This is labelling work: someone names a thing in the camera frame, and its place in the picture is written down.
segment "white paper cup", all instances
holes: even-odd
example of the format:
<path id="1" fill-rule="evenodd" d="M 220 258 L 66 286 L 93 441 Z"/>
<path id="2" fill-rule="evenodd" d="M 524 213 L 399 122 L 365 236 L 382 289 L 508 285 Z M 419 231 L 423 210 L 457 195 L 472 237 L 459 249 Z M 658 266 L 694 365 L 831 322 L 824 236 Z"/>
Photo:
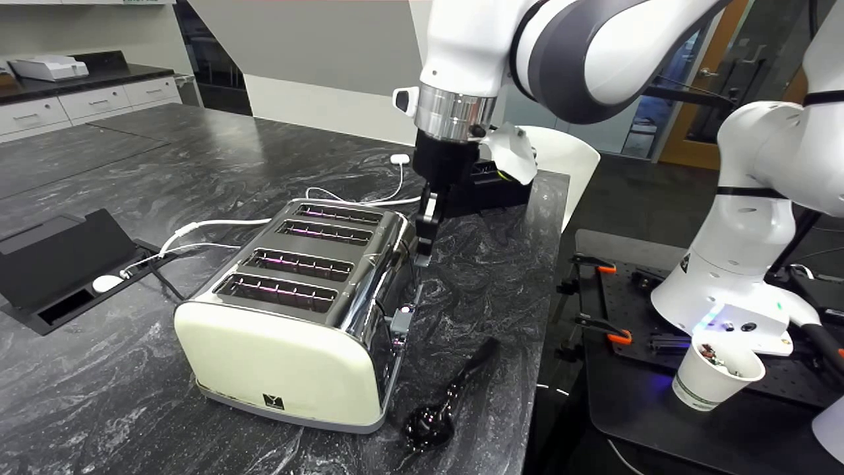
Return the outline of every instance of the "white paper cup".
<path id="1" fill-rule="evenodd" d="M 704 358 L 699 350 L 704 343 L 715 350 L 717 358 L 723 360 L 730 373 L 738 370 L 741 376 L 722 373 Z M 728 333 L 699 331 L 691 337 L 691 346 L 671 387 L 674 394 L 689 407 L 698 411 L 711 411 L 746 385 L 764 376 L 765 365 L 762 360 L 737 338 L 732 338 Z"/>

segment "kitchen counter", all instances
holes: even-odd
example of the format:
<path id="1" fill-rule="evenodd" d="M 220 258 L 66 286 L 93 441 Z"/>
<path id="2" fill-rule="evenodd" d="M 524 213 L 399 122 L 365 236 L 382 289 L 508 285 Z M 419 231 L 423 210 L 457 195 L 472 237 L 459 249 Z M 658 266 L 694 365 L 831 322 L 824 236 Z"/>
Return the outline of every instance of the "kitchen counter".
<path id="1" fill-rule="evenodd" d="M 106 207 L 131 237 L 163 243 L 190 221 L 273 216 L 308 186 L 346 199 L 389 195 L 398 170 L 387 158 L 411 151 L 181 105 L 79 127 L 103 130 L 102 140 L 74 134 L 84 142 L 62 160 L 88 160 L 123 135 L 157 148 L 139 143 L 134 155 L 106 164 L 99 157 L 93 169 L 67 165 L 64 179 L 0 199 L 4 234 Z M 15 160 L 27 150 L 55 153 L 32 139 L 11 145 L 19 148 Z M 0 156 L 0 166 L 7 160 Z M 0 473 L 520 474 L 567 184 L 565 175 L 541 172 L 528 205 L 442 227 L 422 272 L 425 291 L 394 403 L 374 434 L 304 429 L 206 400 L 173 331 L 173 297 L 150 276 L 48 336 L 0 314 Z M 420 185 L 410 172 L 399 197 L 418 194 Z M 180 242 L 242 244 L 255 231 L 221 227 Z M 163 272 L 192 292 L 230 252 L 189 254 Z M 486 336 L 501 340 L 500 356 L 470 385 L 454 439 L 410 455 L 402 421 L 439 399 Z"/>
<path id="2" fill-rule="evenodd" d="M 100 89 L 113 85 L 143 81 L 146 79 L 172 76 L 172 69 L 154 68 L 141 64 L 126 64 L 121 68 L 92 70 L 88 76 L 79 79 L 65 79 L 57 82 L 39 79 L 18 78 L 17 86 L 0 87 L 0 106 L 14 102 L 31 101 L 61 94 Z"/>

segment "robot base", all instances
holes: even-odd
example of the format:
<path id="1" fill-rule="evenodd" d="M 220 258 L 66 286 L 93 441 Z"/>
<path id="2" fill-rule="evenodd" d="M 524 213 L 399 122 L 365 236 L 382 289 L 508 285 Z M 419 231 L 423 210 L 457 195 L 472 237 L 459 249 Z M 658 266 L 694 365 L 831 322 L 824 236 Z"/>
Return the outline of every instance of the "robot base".
<path id="1" fill-rule="evenodd" d="M 704 329 L 732 332 L 754 352 L 788 356 L 793 350 L 787 331 L 790 315 L 805 311 L 808 304 L 762 279 L 718 268 L 690 249 L 653 291 L 651 302 L 663 318 L 689 335 Z"/>

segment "toaster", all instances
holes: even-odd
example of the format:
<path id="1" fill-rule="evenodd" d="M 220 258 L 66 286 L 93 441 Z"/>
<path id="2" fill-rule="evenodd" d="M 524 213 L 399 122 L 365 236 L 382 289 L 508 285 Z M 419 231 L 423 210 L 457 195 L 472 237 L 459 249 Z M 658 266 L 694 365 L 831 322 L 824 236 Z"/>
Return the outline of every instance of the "toaster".
<path id="1" fill-rule="evenodd" d="M 419 300 L 414 245 L 396 212 L 288 203 L 176 307 L 199 390 L 285 422 L 378 429 Z"/>

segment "black serving spoon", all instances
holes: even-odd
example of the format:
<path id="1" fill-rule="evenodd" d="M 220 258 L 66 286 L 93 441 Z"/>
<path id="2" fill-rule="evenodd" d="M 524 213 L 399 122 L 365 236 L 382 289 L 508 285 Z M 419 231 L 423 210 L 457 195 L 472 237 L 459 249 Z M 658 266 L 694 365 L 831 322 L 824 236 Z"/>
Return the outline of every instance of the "black serving spoon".
<path id="1" fill-rule="evenodd" d="M 403 432 L 414 451 L 421 452 L 439 447 L 454 435 L 452 418 L 463 389 L 498 352 L 499 347 L 498 340 L 487 338 L 463 365 L 463 369 L 448 383 L 446 397 L 440 404 L 417 407 L 408 415 Z"/>

